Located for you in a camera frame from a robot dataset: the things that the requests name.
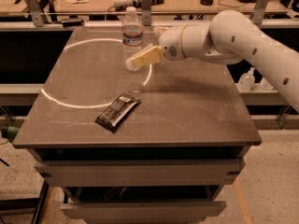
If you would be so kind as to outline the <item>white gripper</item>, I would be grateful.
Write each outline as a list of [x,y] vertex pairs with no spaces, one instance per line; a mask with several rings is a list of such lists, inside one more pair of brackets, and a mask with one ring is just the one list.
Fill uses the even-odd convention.
[[184,26],[156,26],[154,33],[158,37],[159,46],[148,44],[139,52],[130,55],[126,62],[131,62],[133,68],[139,69],[145,65],[160,62],[163,56],[172,61],[184,60],[185,56],[181,47],[181,36],[184,29]]

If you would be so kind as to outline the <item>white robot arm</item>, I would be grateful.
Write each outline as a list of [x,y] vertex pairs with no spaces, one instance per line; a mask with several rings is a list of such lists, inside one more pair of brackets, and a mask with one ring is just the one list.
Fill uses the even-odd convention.
[[245,60],[299,111],[299,53],[266,35],[242,13],[225,10],[208,24],[158,27],[155,34],[158,44],[149,44],[128,58],[129,69],[164,58],[198,58],[219,64]]

